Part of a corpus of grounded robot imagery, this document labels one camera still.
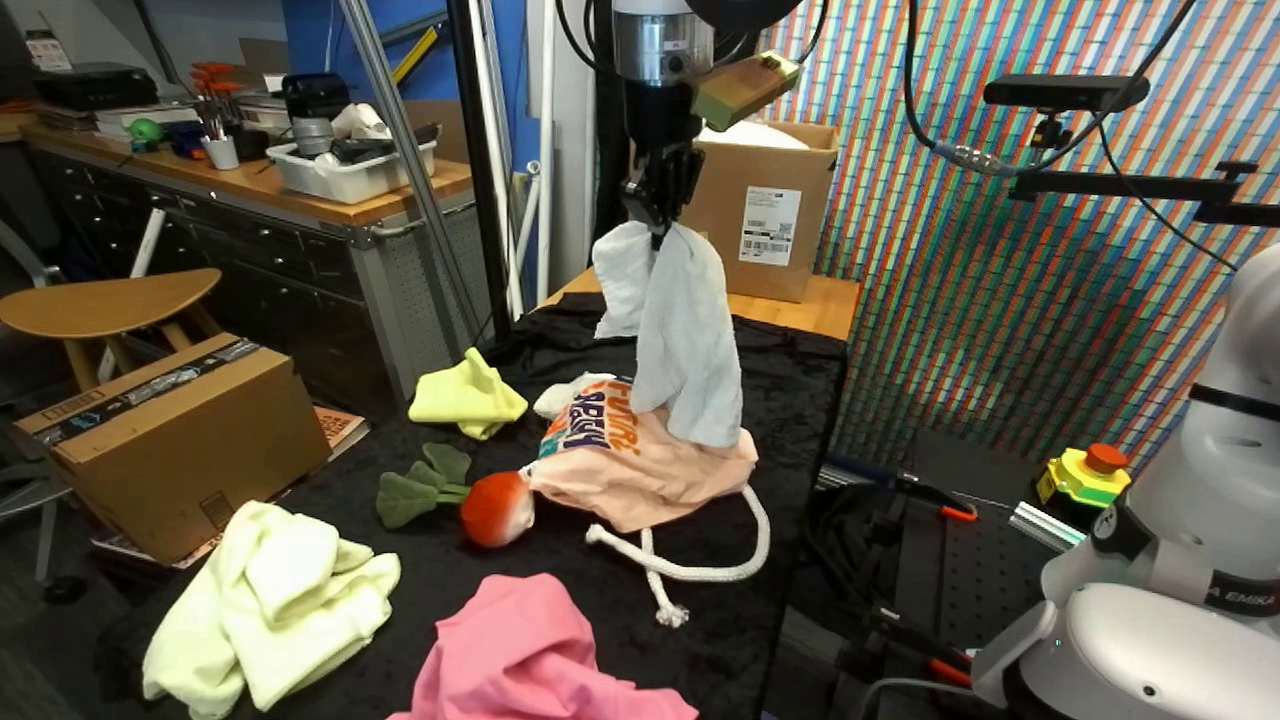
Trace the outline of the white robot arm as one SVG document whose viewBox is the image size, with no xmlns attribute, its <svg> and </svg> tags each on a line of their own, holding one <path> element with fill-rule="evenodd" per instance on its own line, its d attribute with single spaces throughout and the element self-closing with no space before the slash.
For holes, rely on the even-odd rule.
<svg viewBox="0 0 1280 720">
<path fill-rule="evenodd" d="M 1065 720 L 1280 720 L 1280 248 L 1227 287 L 1175 430 L 1043 600 L 973 655 L 966 694 Z"/>
</svg>

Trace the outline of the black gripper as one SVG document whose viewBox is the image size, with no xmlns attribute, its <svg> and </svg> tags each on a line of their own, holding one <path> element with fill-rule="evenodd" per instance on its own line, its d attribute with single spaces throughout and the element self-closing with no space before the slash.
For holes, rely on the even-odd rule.
<svg viewBox="0 0 1280 720">
<path fill-rule="evenodd" d="M 629 84 L 623 131 L 630 141 L 630 164 L 623 179 L 623 208 L 640 220 L 651 245 L 665 245 L 666 226 L 693 200 L 705 157 L 693 147 L 700 118 L 693 116 L 693 89 Z"/>
</svg>

